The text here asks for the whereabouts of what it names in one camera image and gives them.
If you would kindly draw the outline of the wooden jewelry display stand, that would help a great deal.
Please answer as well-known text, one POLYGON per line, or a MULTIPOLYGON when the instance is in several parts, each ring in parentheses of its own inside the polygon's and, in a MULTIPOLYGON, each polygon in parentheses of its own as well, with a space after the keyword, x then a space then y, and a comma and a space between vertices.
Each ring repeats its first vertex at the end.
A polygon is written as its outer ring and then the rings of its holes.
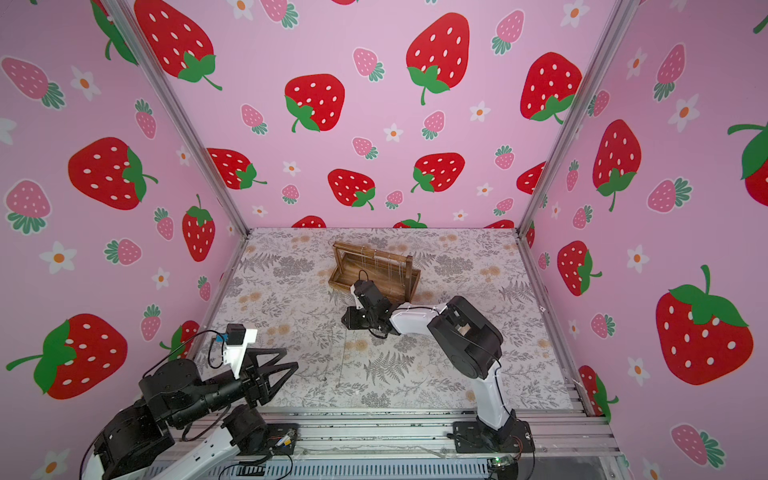
POLYGON ((370 280, 393 303, 413 300, 421 271, 415 267, 412 255, 403 256, 345 242, 334 242, 333 253, 336 267, 328 280, 332 288, 349 290, 358 280, 370 280))

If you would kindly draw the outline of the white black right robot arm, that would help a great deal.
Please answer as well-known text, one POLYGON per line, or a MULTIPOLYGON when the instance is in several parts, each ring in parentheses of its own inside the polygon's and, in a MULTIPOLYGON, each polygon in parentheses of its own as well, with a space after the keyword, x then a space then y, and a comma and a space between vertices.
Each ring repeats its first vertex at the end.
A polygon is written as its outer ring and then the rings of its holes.
POLYGON ((395 305, 371 280, 356 281, 350 292, 355 304, 342 317, 347 329, 367 330, 380 338, 432 338, 452 366, 472 380, 479 429, 486 441, 501 444, 512 436, 517 417, 505 404, 498 378, 503 335, 466 298, 455 296, 434 306, 395 305))

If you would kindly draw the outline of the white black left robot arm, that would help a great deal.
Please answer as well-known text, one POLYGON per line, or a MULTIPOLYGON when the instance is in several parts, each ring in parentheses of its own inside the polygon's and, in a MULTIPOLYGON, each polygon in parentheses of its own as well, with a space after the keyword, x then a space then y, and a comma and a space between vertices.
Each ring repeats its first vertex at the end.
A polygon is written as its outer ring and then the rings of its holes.
POLYGON ((118 412, 96 435, 82 460, 82 479, 138 479, 175 444, 173 431, 189 433, 192 425, 217 412, 216 425, 189 453, 162 472, 168 479, 197 479, 221 465, 235 473, 260 466, 276 456, 291 457, 298 426, 268 424, 258 409, 268 404, 297 371, 284 362, 283 348, 247 348, 240 365, 202 379, 189 359, 170 361, 143 378, 141 397, 118 412))

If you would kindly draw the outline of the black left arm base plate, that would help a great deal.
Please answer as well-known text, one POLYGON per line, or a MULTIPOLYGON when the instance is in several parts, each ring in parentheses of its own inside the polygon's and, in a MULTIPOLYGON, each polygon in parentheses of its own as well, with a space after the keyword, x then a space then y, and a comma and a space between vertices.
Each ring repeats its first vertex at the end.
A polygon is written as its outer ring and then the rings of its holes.
POLYGON ((229 425, 223 430, 240 456, 264 456, 269 453, 292 455, 298 438, 298 423, 269 423, 263 425, 229 425))

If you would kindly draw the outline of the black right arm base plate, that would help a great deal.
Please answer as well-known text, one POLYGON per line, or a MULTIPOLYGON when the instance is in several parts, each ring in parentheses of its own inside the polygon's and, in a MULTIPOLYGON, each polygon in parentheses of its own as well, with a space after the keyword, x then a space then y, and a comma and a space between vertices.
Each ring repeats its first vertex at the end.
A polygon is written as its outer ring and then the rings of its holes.
POLYGON ((519 419, 508 421, 494 430, 479 420, 454 422, 447 437, 458 453, 534 453, 535 444, 530 425, 519 419))

